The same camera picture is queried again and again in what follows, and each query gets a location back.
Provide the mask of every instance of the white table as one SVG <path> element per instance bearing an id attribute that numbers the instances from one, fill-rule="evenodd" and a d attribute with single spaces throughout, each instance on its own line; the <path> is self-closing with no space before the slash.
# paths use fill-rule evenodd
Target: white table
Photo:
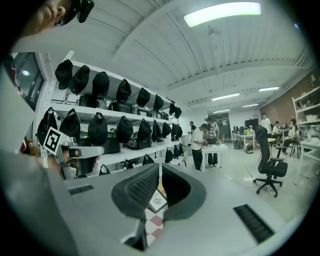
<path id="1" fill-rule="evenodd" d="M 208 145 L 202 147 L 202 171 L 205 171 L 206 168 L 206 162 L 207 162 L 207 154 L 214 154 L 214 153 L 222 153 L 221 159 L 220 159 L 220 168 L 223 167 L 224 161 L 225 161 L 225 151 L 228 150 L 228 147 L 225 144 L 220 145 Z"/>
<path id="2" fill-rule="evenodd" d="M 304 158 L 308 157 L 314 160 L 317 160 L 320 162 L 320 156 L 315 155 L 316 152 L 319 153 L 320 151 L 320 143 L 314 143 L 314 142 L 308 142 L 306 140 L 303 140 L 300 142 L 300 146 L 301 146 L 301 155 L 300 155 L 300 161 L 299 161 L 299 167 L 298 167 L 298 171 L 295 175 L 295 179 L 293 181 L 294 184 L 297 184 L 298 179 L 299 179 L 299 175 L 302 171 L 302 169 L 304 168 Z"/>

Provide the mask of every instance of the table leg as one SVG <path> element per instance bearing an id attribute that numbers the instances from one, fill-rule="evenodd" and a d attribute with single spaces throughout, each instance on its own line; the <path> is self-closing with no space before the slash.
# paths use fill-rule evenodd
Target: table leg
<path id="1" fill-rule="evenodd" d="M 304 146 L 301 145 L 301 155 L 300 155 L 299 166 L 298 166 L 298 170 L 296 172 L 295 178 L 293 180 L 293 184 L 295 184 L 295 185 L 298 183 L 299 175 L 300 175 L 300 172 L 303 168 L 304 156 L 305 156 L 305 149 L 304 149 Z"/>

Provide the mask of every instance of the person sitting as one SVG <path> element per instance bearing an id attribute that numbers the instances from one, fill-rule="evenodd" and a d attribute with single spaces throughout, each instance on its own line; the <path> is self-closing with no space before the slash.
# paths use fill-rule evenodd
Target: person sitting
<path id="1" fill-rule="evenodd" d="M 287 154 L 287 147 L 291 144 L 294 143 L 295 140 L 297 139 L 297 131 L 298 131 L 298 126 L 297 126 L 297 120 L 292 118 L 291 120 L 291 125 L 292 125 L 292 134 L 286 138 L 286 140 L 283 143 L 283 146 L 285 147 L 282 149 L 282 154 Z"/>
<path id="2" fill-rule="evenodd" d="M 272 129 L 272 138 L 275 139 L 275 143 L 276 143 L 278 146 L 280 146 L 280 142 L 279 142 L 279 141 L 280 141 L 281 137 L 282 137 L 282 132 L 279 131 L 279 122 L 276 121 L 276 122 L 275 122 L 275 126 L 274 126 L 273 129 Z"/>

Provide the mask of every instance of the ceiling beam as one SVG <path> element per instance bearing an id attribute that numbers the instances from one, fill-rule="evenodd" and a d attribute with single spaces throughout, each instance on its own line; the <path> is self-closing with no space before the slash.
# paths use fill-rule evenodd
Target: ceiling beam
<path id="1" fill-rule="evenodd" d="M 237 63 L 233 65 L 223 66 L 220 68 L 215 68 L 207 72 L 203 72 L 201 74 L 196 74 L 182 81 L 176 82 L 168 87 L 169 91 L 173 91 L 180 87 L 186 86 L 193 82 L 198 82 L 213 76 L 218 76 L 222 74 L 226 74 L 229 72 L 238 72 L 246 69 L 256 69 L 256 68 L 276 68 L 276 67 L 295 67 L 296 69 L 303 69 L 300 66 L 296 66 L 295 61 L 291 60 L 257 60 L 257 61 L 249 61 L 243 63 Z"/>
<path id="2" fill-rule="evenodd" d="M 155 9 L 149 16 L 145 17 L 132 31 L 127 37 L 122 41 L 117 50 L 114 53 L 112 59 L 116 59 L 117 56 L 121 55 L 123 51 L 128 47 L 128 45 L 135 39 L 135 37 L 142 32 L 146 25 L 154 22 L 156 19 L 166 14 L 170 10 L 176 8 L 182 0 L 171 0 L 161 7 Z"/>

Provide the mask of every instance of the fluorescent light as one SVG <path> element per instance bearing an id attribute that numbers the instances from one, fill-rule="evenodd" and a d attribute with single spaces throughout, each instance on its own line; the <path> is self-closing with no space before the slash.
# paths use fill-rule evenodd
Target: fluorescent light
<path id="1" fill-rule="evenodd" d="M 246 105 L 246 106 L 243 106 L 243 108 L 246 108 L 246 107 L 253 107 L 253 106 L 258 106 L 259 104 L 251 104 L 251 105 Z"/>
<path id="2" fill-rule="evenodd" d="M 237 15 L 260 15 L 261 6 L 258 2 L 229 2 L 210 6 L 184 16 L 190 28 L 220 18 Z"/>
<path id="3" fill-rule="evenodd" d="M 273 90 L 278 90 L 280 87 L 270 87 L 270 88 L 263 88 L 263 89 L 259 89 L 259 92 L 264 92 L 264 91 L 273 91 Z"/>
<path id="4" fill-rule="evenodd" d="M 221 97 L 218 97 L 218 98 L 213 98 L 212 101 L 222 100 L 222 99 L 225 99 L 225 98 L 230 98 L 230 97 L 239 96 L 239 95 L 240 95 L 240 93 L 221 96 Z"/>
<path id="5" fill-rule="evenodd" d="M 225 112 L 225 111 L 230 111 L 230 109 L 219 110 L 219 111 L 213 111 L 213 113 L 220 113 L 220 112 Z"/>

